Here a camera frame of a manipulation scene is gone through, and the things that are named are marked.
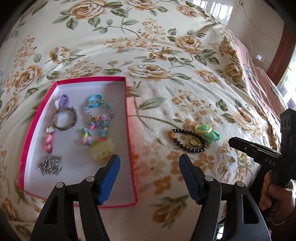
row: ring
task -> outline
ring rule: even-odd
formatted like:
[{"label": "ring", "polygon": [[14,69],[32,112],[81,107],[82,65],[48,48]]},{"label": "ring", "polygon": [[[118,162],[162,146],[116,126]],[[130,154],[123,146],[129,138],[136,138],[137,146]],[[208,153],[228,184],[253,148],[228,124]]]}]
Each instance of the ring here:
[{"label": "ring", "polygon": [[200,146],[200,140],[197,137],[191,137],[189,139],[189,142],[191,145],[193,145],[194,147],[198,147]]},{"label": "ring", "polygon": [[93,95],[89,98],[89,108],[96,108],[100,106],[100,101],[103,99],[101,95]]},{"label": "ring", "polygon": [[[57,117],[57,114],[61,113],[61,112],[64,112],[64,111],[70,111],[74,114],[74,117],[73,117],[73,121],[70,125],[68,126],[65,126],[65,127],[60,127],[60,126],[57,126],[56,124],[56,117]],[[70,108],[70,107],[63,107],[63,108],[59,108],[55,111],[55,113],[52,114],[53,115],[53,119],[52,119],[52,124],[55,128],[61,130],[61,131],[66,131],[66,130],[69,130],[70,128],[72,128],[73,126],[76,125],[76,122],[77,122],[77,115],[76,115],[76,110],[73,108]]]},{"label": "ring", "polygon": [[203,125],[198,125],[198,126],[194,127],[194,132],[195,132],[195,133],[198,133],[198,134],[202,134],[202,135],[204,135],[204,134],[208,134],[208,133],[210,133],[210,132],[212,131],[212,127],[211,127],[211,126],[208,126],[209,129],[206,130],[206,131],[200,131],[200,130],[198,129],[198,127],[200,127],[200,126],[203,126]]}]

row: blue gripper pad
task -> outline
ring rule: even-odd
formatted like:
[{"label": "blue gripper pad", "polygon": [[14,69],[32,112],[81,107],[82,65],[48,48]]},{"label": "blue gripper pad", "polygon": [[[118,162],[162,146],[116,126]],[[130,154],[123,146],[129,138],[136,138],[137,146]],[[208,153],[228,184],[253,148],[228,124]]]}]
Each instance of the blue gripper pad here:
[{"label": "blue gripper pad", "polygon": [[189,191],[190,197],[196,203],[198,203],[200,201],[200,195],[198,194],[198,184],[197,184],[197,181],[195,180],[195,178],[193,176],[193,173],[191,172],[188,164],[186,163],[186,160],[183,157],[183,155],[181,155],[180,158],[179,158],[179,167],[180,167],[180,171],[181,171],[181,173],[183,175],[183,178],[184,178],[185,184],[187,186],[187,189]]},{"label": "blue gripper pad", "polygon": [[120,158],[117,156],[101,183],[100,195],[98,197],[99,205],[103,205],[103,203],[108,200],[119,170]]}]

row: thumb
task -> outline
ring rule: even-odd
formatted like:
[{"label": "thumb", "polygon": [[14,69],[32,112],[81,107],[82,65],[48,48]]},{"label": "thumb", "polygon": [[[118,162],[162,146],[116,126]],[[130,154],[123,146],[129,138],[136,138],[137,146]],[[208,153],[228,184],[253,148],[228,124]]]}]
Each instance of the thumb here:
[{"label": "thumb", "polygon": [[282,188],[274,184],[270,185],[268,192],[272,197],[280,201],[286,201],[291,199],[291,190]]}]

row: gold ring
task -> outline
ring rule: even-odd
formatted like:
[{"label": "gold ring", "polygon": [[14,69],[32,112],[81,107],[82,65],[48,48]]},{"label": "gold ring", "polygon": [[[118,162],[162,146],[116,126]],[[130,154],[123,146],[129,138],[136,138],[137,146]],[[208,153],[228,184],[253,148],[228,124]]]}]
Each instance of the gold ring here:
[{"label": "gold ring", "polygon": [[197,137],[191,137],[189,139],[189,142],[191,145],[193,145],[194,147],[200,146],[200,139],[198,139]]},{"label": "gold ring", "polygon": [[209,129],[206,130],[206,131],[200,131],[200,130],[198,129],[198,127],[200,127],[200,126],[203,126],[203,125],[198,125],[198,126],[194,127],[194,132],[195,132],[195,133],[204,135],[204,134],[208,134],[208,133],[210,133],[210,132],[212,131],[212,127],[211,127],[211,126],[208,126]]}]

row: floral fabric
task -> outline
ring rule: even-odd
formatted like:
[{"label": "floral fabric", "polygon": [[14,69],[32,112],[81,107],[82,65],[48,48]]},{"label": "floral fabric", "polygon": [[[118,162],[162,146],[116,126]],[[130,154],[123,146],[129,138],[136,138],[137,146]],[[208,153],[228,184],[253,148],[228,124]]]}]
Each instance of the floral fabric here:
[{"label": "floral fabric", "polygon": [[139,202],[101,210],[110,240],[189,240],[200,207],[179,170],[184,152],[170,140],[172,128],[211,125],[221,140],[189,154],[192,162],[221,182],[250,186],[258,165],[228,140],[277,149],[279,126],[250,96],[236,48],[226,26],[184,0],[39,0],[30,7],[0,49],[0,207],[21,240],[29,240],[44,201],[18,187],[20,157],[58,80],[126,77]]}]

